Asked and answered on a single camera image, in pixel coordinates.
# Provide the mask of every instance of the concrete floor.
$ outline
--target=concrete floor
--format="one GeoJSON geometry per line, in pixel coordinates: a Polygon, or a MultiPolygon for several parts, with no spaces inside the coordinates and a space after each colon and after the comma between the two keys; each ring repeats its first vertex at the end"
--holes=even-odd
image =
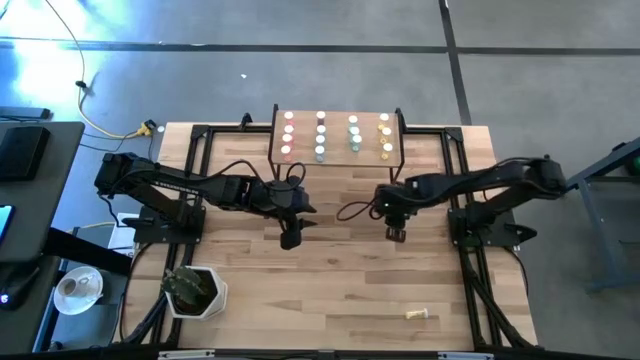
{"type": "MultiPolygon", "coordinates": [[[[52,2],[82,40],[446,45],[437,0],[52,2]]],[[[449,0],[449,6],[459,46],[640,47],[638,2],[449,0]]],[[[14,1],[0,20],[0,36],[68,38],[40,0],[14,1]]],[[[95,76],[85,110],[114,132],[130,131],[149,118],[160,124],[237,121],[248,111],[266,121],[275,102],[361,111],[400,106],[411,123],[460,124],[447,54],[87,51],[85,56],[87,79],[95,76]]],[[[460,63],[472,123],[490,127],[500,159],[548,153],[570,176],[639,135],[638,57],[462,55],[460,63]]],[[[18,43],[0,50],[0,68],[1,105],[44,106],[55,112],[55,120],[80,120],[75,51],[54,43],[18,43]]],[[[144,154],[147,146],[147,139],[136,139],[121,150],[144,154]]],[[[92,186],[101,157],[79,150],[55,226],[110,220],[92,186]],[[73,207],[85,210],[72,212],[73,207]]],[[[139,205],[118,199],[114,207],[135,212],[139,205]]],[[[598,276],[601,258],[576,194],[531,202],[515,214],[519,223],[539,231],[523,246],[522,258],[540,344],[638,358],[640,289],[584,291],[598,276]]],[[[113,320],[104,323],[108,327],[113,320]]]]}

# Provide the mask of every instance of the potted plant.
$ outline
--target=potted plant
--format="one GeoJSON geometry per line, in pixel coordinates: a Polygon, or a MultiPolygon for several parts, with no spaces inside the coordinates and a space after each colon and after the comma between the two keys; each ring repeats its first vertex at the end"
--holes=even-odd
{"type": "Polygon", "coordinates": [[[211,268],[181,266],[165,269],[162,290],[175,318],[204,320],[227,305],[227,284],[211,268]]]}

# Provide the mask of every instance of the black stripe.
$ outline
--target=black stripe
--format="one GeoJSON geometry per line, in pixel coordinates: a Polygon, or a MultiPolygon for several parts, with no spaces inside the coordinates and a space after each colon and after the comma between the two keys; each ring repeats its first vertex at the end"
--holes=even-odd
{"type": "Polygon", "coordinates": [[[447,53],[449,53],[451,76],[453,77],[453,90],[456,93],[458,112],[460,113],[460,122],[462,123],[462,125],[471,125],[469,103],[467,102],[467,93],[464,90],[464,82],[462,81],[460,59],[458,58],[458,49],[456,47],[455,36],[453,35],[453,26],[451,25],[451,16],[449,15],[447,0],[439,0],[438,3],[440,4],[440,15],[442,16],[444,38],[447,42],[447,53]]]}
{"type": "Polygon", "coordinates": [[[526,47],[458,47],[467,55],[565,55],[565,56],[638,56],[640,48],[526,48],[526,47]]]}
{"type": "MultiPolygon", "coordinates": [[[[15,40],[53,41],[65,50],[75,50],[76,44],[59,39],[25,39],[0,37],[0,49],[15,48],[15,40]]],[[[161,51],[161,52],[300,52],[300,53],[391,53],[444,54],[445,46],[395,45],[239,45],[239,44],[154,44],[110,41],[80,41],[85,51],[161,51]]]]}

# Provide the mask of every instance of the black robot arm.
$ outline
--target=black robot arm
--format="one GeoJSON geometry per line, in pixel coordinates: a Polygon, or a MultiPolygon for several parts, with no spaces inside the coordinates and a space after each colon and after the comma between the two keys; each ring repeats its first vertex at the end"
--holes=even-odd
{"type": "Polygon", "coordinates": [[[418,210],[461,194],[502,187],[507,189],[490,200],[470,202],[455,218],[450,216],[452,230],[473,232],[531,199],[557,199],[564,193],[565,178],[560,165],[548,157],[512,158],[467,174],[424,174],[404,184],[378,185],[373,207],[385,217],[387,238],[404,242],[406,221],[418,210]]]}
{"type": "Polygon", "coordinates": [[[157,213],[167,225],[187,231],[202,221],[199,209],[186,201],[170,199],[155,187],[201,196],[222,210],[278,219],[283,230],[281,247],[285,250],[300,245],[301,230],[315,225],[297,218],[301,212],[316,212],[300,183],[297,176],[290,176],[286,182],[264,182],[257,176],[220,173],[203,177],[132,153],[105,154],[95,180],[100,196],[129,195],[157,213]]]}

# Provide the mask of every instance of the succulent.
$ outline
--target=succulent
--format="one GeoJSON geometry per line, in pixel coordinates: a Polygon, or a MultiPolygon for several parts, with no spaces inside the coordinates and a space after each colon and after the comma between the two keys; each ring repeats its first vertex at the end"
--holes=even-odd
{"type": "Polygon", "coordinates": [[[163,291],[191,305],[197,304],[198,295],[205,295],[202,279],[192,269],[181,266],[174,271],[165,269],[164,272],[165,277],[162,279],[163,291]]]}

